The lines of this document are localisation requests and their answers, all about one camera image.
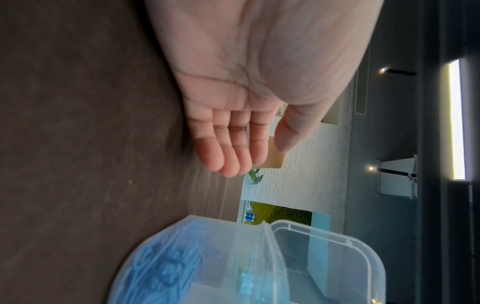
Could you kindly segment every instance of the clear plastic box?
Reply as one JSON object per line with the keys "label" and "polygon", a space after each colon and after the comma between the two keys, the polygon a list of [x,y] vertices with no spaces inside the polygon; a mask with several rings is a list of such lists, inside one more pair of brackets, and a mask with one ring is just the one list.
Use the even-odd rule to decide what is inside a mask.
{"label": "clear plastic box", "polygon": [[279,220],[271,224],[292,303],[385,304],[385,268],[352,237]]}
{"label": "clear plastic box", "polygon": [[289,304],[287,269],[270,225],[189,216],[125,261],[107,303]]}

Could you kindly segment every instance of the grass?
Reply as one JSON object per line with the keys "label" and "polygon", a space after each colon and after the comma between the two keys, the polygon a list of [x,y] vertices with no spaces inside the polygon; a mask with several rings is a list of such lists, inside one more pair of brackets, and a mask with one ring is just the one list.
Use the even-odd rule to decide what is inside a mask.
{"label": "grass", "polygon": [[263,221],[271,224],[279,219],[286,219],[308,226],[312,223],[312,213],[310,211],[274,206],[259,202],[250,202],[250,206],[251,213],[253,213],[255,217],[253,218],[253,222],[245,222],[246,224],[258,225]]}

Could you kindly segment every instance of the brick wall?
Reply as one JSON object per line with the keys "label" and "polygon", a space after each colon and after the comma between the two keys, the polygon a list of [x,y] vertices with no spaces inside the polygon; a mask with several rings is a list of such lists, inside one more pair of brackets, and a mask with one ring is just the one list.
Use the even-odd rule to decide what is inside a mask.
{"label": "brick wall", "polygon": [[[282,169],[261,169],[263,180],[252,185],[248,175],[241,198],[331,216],[331,230],[343,232],[350,155],[354,84],[340,95],[338,125],[320,124],[291,150]],[[271,124],[274,136],[280,117]]]}

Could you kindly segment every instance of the dark brown surface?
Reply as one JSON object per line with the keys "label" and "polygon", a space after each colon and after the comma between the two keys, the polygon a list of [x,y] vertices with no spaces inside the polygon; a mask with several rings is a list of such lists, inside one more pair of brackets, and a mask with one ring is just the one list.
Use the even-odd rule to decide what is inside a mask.
{"label": "dark brown surface", "polygon": [[100,303],[128,253],[189,215],[237,217],[206,172],[142,5],[0,10],[0,298]]}

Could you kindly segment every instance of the bright light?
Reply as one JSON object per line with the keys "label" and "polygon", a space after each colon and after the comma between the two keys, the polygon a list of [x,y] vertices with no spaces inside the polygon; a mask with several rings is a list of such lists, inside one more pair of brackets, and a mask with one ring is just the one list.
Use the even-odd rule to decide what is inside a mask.
{"label": "bright light", "polygon": [[460,62],[448,65],[450,91],[450,130],[453,179],[465,179],[464,122],[462,116],[462,87]]}

